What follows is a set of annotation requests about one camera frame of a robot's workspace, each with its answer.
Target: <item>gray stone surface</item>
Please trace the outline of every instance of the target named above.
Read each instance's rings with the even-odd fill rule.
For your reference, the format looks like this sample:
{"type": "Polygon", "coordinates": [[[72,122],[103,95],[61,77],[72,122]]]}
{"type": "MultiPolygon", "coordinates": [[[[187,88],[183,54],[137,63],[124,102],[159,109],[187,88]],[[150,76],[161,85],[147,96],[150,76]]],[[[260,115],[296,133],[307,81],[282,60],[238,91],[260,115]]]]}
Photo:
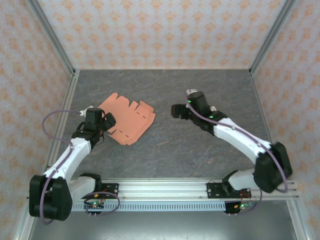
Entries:
{"type": "MultiPolygon", "coordinates": [[[[267,132],[247,70],[81,70],[72,110],[98,107],[117,92],[154,107],[155,120],[132,145],[110,137],[82,161],[83,172],[103,178],[222,178],[253,167],[227,142],[202,131],[190,120],[171,117],[171,105],[185,103],[186,89],[203,91],[207,102],[259,138],[267,132]]],[[[70,114],[63,137],[69,139],[83,118],[70,114]]],[[[59,154],[66,148],[61,145],[59,154]]]]}

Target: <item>orange floral pattern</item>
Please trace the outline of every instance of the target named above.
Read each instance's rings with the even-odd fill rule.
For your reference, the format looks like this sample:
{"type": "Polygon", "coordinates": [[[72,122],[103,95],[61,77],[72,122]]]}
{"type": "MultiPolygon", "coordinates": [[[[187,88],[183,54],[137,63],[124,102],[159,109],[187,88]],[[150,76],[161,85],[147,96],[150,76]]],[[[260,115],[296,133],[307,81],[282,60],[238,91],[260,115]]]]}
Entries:
{"type": "Polygon", "coordinates": [[[40,0],[73,66],[85,69],[248,69],[284,3],[40,0]]]}
{"type": "MultiPolygon", "coordinates": [[[[0,235],[11,240],[50,145],[41,121],[61,107],[70,75],[27,1],[1,1],[0,19],[0,235]]],[[[57,117],[46,124],[50,133],[57,117]]]]}
{"type": "Polygon", "coordinates": [[[319,53],[319,0],[301,0],[254,76],[270,134],[287,148],[316,236],[320,236],[319,53]]]}

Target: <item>red wire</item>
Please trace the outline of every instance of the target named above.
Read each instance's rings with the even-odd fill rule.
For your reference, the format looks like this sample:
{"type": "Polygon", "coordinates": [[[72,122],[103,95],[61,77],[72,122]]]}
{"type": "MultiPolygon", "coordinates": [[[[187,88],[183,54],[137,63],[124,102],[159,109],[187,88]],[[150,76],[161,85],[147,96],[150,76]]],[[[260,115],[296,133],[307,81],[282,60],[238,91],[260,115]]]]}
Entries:
{"type": "Polygon", "coordinates": [[[241,193],[241,194],[242,194],[241,200],[242,200],[243,196],[245,195],[245,196],[247,196],[247,197],[250,199],[250,201],[252,202],[252,199],[251,199],[251,197],[249,196],[248,193],[243,192],[243,193],[241,193]]]}
{"type": "MultiPolygon", "coordinates": [[[[108,190],[108,188],[102,190],[102,192],[106,192],[108,190]]],[[[105,195],[103,194],[102,200],[105,199],[105,195]]]]}

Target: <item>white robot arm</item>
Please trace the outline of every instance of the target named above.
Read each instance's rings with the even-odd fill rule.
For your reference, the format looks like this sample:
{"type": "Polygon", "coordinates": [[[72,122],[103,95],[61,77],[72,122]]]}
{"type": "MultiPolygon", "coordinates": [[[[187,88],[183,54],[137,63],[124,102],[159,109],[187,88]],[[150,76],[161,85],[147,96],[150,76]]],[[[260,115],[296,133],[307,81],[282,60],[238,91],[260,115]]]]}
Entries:
{"type": "Polygon", "coordinates": [[[259,139],[239,127],[214,106],[210,107],[203,92],[189,89],[186,94],[188,103],[172,105],[171,115],[174,118],[192,120],[202,130],[240,150],[255,165],[254,169],[235,170],[222,180],[221,188],[227,195],[248,188],[260,188],[264,192],[271,193],[284,181],[284,178],[292,174],[283,144],[280,142],[272,144],[259,139]]]}
{"type": "Polygon", "coordinates": [[[94,190],[101,191],[99,175],[84,173],[70,182],[81,161],[95,145],[104,139],[103,133],[113,127],[116,120],[111,113],[90,107],[85,111],[85,121],[72,134],[70,145],[42,176],[35,175],[29,184],[29,213],[31,216],[64,221],[70,214],[73,202],[94,190]]]}

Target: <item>metal floor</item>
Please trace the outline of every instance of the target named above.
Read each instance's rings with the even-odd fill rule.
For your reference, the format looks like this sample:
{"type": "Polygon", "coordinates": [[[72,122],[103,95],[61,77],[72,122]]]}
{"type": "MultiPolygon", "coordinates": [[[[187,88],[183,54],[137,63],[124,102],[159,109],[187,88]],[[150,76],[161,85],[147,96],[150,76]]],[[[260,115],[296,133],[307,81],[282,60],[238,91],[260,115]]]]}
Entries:
{"type": "Polygon", "coordinates": [[[43,226],[37,218],[29,240],[296,240],[286,201],[263,201],[252,212],[115,212],[43,226]]]}
{"type": "MultiPolygon", "coordinates": [[[[203,91],[207,102],[240,127],[267,140],[267,131],[247,70],[81,70],[72,110],[98,107],[117,92],[130,101],[154,107],[155,120],[133,145],[110,137],[82,161],[84,172],[102,178],[223,178],[233,170],[253,167],[227,142],[191,121],[171,117],[171,105],[184,104],[187,89],[203,91]]],[[[69,114],[63,137],[70,139],[83,118],[69,114]]],[[[59,155],[66,146],[61,145],[59,155]]]]}

